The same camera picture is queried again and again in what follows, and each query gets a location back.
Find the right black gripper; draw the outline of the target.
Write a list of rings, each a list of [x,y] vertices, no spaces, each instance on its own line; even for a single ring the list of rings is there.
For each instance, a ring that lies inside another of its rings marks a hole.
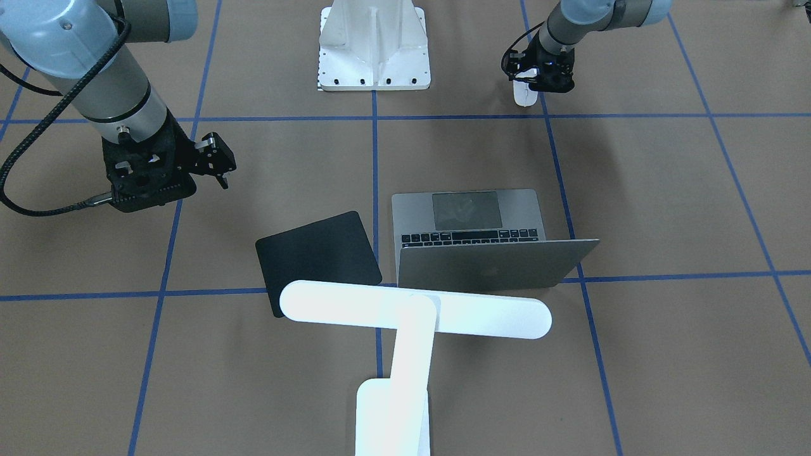
[[[122,142],[102,139],[105,171],[116,191],[161,191],[174,186],[195,191],[191,174],[212,176],[222,189],[229,189],[226,174],[237,168],[234,153],[218,133],[206,134],[193,147],[170,110],[149,138],[137,141],[129,132],[118,138]],[[194,149],[190,174],[182,169],[179,157]]]

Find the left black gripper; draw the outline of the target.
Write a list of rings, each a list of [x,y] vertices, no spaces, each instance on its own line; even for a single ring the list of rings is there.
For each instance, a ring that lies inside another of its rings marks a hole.
[[[537,70],[537,74],[530,77],[529,89],[535,92],[570,92],[575,87],[574,63],[573,50],[551,54],[542,47],[539,35],[535,35],[525,50],[525,66]]]

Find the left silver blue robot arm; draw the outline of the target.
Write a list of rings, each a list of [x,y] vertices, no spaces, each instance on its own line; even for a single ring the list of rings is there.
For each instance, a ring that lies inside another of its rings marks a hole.
[[[559,1],[527,49],[525,66],[536,69],[535,92],[570,92],[575,86],[575,46],[587,34],[640,28],[663,20],[672,1]]]

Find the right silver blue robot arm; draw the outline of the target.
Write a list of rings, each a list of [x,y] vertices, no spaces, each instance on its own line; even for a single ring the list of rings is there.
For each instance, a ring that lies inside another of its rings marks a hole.
[[[198,20],[195,1],[3,1],[2,43],[59,95],[89,76],[72,106],[101,135],[114,190],[144,196],[191,174],[227,188],[234,153],[215,133],[188,139],[125,46],[186,40]]]

